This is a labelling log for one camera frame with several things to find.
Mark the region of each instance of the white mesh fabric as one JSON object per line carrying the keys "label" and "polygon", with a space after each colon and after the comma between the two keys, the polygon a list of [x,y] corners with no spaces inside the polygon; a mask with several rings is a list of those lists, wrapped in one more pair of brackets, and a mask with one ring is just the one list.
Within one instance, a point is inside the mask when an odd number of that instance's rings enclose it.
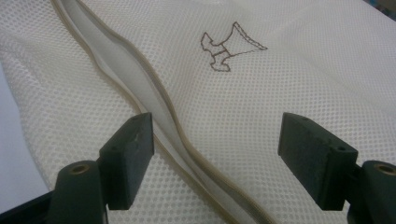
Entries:
{"label": "white mesh fabric", "polygon": [[[148,58],[194,146],[281,222],[346,222],[320,211],[277,156],[283,112],[344,139],[359,163],[396,162],[396,24],[363,2],[83,2]],[[214,71],[201,37],[219,43],[235,21],[268,50]]]}
{"label": "white mesh fabric", "polygon": [[[48,1],[0,3],[0,61],[21,111],[25,139],[54,187],[67,164],[96,160],[99,148],[136,112],[68,33]],[[133,207],[112,223],[220,223],[159,154]]]}

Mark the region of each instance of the embroidered design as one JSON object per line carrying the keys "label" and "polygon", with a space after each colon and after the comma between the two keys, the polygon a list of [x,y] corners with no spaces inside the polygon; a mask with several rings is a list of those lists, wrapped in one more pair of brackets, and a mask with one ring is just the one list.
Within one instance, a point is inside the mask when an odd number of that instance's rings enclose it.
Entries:
{"label": "embroidered design", "polygon": [[205,32],[201,39],[201,46],[204,51],[210,52],[213,58],[213,62],[210,65],[217,72],[231,71],[230,66],[225,63],[231,57],[255,50],[267,49],[250,38],[238,22],[233,23],[233,29],[230,35],[217,45],[213,44],[213,39]]}

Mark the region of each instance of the black clamp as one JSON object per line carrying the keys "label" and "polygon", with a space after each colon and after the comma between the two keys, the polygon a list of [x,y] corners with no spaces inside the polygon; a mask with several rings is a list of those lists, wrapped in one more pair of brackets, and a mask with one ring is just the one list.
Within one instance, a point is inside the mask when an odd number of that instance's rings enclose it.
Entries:
{"label": "black clamp", "polygon": [[151,114],[128,119],[99,151],[58,174],[55,190],[0,215],[0,223],[105,224],[110,210],[128,210],[154,154]]}
{"label": "black clamp", "polygon": [[278,155],[322,210],[350,203],[348,223],[396,223],[396,166],[356,164],[358,151],[313,120],[284,113]]}

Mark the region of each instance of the dark outline drawing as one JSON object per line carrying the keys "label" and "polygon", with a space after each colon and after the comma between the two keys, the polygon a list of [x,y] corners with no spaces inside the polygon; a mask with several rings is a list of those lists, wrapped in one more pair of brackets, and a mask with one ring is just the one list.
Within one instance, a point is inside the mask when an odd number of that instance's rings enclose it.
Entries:
{"label": "dark outline drawing", "polygon": [[[233,35],[240,35],[250,45],[255,47],[255,49],[231,54],[231,52],[226,48],[226,46],[224,46],[224,44],[226,44],[226,42]],[[230,66],[227,63],[225,63],[225,61],[229,58],[232,58],[240,54],[250,53],[255,50],[267,49],[257,41],[254,41],[252,38],[250,38],[250,36],[247,35],[247,33],[242,29],[242,27],[239,25],[237,21],[233,23],[233,29],[231,30],[231,33],[228,35],[228,37],[217,45],[213,44],[213,39],[209,36],[207,32],[204,32],[204,35],[201,38],[201,47],[204,51],[210,52],[213,58],[213,63],[211,63],[210,66],[213,68],[213,70],[217,72],[231,71]]]}

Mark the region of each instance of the hole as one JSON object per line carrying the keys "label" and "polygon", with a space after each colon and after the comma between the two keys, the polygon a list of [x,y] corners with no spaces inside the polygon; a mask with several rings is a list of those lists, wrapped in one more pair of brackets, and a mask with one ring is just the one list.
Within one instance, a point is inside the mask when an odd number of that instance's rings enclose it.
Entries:
{"label": "hole", "polygon": [[375,168],[386,175],[396,175],[396,169],[384,164],[376,164]]}
{"label": "hole", "polygon": [[90,166],[87,164],[81,164],[81,165],[77,165],[74,166],[71,170],[70,170],[70,174],[72,175],[80,175],[82,173],[85,173],[87,170],[90,169]]}

